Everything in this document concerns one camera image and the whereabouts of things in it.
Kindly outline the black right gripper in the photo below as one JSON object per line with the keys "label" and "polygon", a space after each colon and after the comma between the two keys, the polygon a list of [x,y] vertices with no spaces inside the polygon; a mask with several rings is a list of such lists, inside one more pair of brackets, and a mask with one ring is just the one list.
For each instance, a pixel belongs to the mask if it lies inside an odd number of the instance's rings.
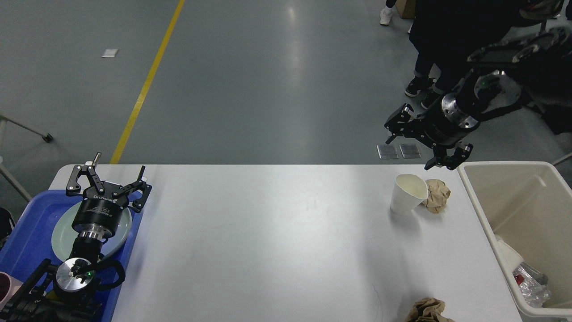
{"label": "black right gripper", "polygon": [[[397,137],[415,139],[433,151],[433,157],[425,163],[424,169],[445,167],[455,170],[471,155],[474,145],[462,141],[480,126],[480,121],[462,110],[462,100],[457,93],[447,93],[425,112],[415,112],[409,103],[402,104],[384,123],[389,131],[385,144]],[[447,151],[454,148],[452,155]]]}

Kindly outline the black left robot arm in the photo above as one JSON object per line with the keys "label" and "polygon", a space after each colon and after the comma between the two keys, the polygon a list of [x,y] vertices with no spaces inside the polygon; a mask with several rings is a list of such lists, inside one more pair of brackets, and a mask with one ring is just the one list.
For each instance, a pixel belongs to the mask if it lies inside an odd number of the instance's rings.
{"label": "black left robot arm", "polygon": [[74,165],[64,190],[27,205],[1,250],[1,320],[108,322],[125,281],[152,187],[144,169],[128,185],[103,181],[96,161]]}

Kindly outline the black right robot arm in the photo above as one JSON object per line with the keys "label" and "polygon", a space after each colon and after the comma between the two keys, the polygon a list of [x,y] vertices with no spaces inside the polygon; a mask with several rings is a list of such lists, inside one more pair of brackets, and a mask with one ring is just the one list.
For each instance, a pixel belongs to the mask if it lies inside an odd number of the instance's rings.
{"label": "black right robot arm", "polygon": [[473,145],[464,141],[466,136],[483,122],[528,104],[547,106],[549,115],[570,131],[571,62],[570,26],[480,48],[467,58],[470,69],[460,85],[420,114],[406,103],[387,118],[386,144],[397,137],[415,139],[433,152],[425,169],[454,170],[473,151]]}

